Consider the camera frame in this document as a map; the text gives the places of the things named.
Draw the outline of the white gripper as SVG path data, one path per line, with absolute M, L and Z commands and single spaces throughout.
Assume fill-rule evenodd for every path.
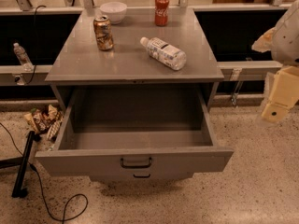
M 271 51 L 272 59 L 287 66 L 274 74 L 274 82 L 261 118 L 275 123 L 283 120 L 299 101 L 299 0 L 251 46 L 261 53 Z

